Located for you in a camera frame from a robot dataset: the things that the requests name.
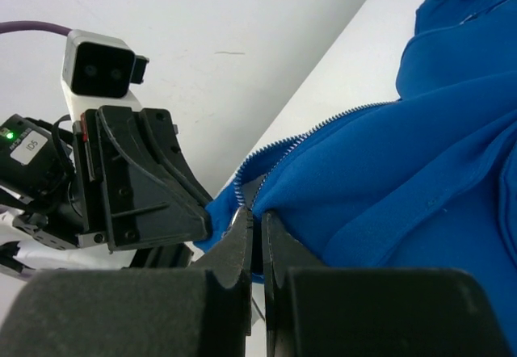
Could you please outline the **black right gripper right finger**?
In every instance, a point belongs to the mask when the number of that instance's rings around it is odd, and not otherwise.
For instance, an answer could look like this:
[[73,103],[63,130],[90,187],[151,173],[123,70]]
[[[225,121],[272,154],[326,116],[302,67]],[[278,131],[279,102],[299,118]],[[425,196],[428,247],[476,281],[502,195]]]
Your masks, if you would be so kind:
[[509,356],[479,283],[443,268],[325,266],[262,218],[269,356]]

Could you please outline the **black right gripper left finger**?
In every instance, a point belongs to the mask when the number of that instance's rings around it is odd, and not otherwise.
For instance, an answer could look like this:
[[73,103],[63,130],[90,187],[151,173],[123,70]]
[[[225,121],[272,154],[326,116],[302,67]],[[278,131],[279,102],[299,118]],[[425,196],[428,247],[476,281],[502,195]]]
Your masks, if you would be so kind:
[[4,356],[242,356],[251,331],[253,218],[186,268],[48,271],[1,328]]

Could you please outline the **blue zip-up jacket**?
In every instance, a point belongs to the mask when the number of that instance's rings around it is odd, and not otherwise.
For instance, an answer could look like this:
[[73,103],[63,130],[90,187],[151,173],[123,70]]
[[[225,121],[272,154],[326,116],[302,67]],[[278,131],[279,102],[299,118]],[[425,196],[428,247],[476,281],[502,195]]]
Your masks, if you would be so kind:
[[273,210],[332,267],[454,267],[516,295],[516,0],[425,0],[399,98],[248,157],[208,205]]

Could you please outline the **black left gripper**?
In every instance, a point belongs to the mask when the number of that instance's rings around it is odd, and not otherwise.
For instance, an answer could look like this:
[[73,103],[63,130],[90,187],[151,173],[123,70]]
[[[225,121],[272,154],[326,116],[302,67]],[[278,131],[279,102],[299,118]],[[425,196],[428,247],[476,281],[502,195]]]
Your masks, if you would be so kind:
[[106,242],[111,251],[139,250],[211,237],[205,208],[212,198],[187,164],[167,110],[83,113],[83,210],[73,142],[59,122],[14,114],[1,125],[1,205],[20,211],[17,230],[57,250]]

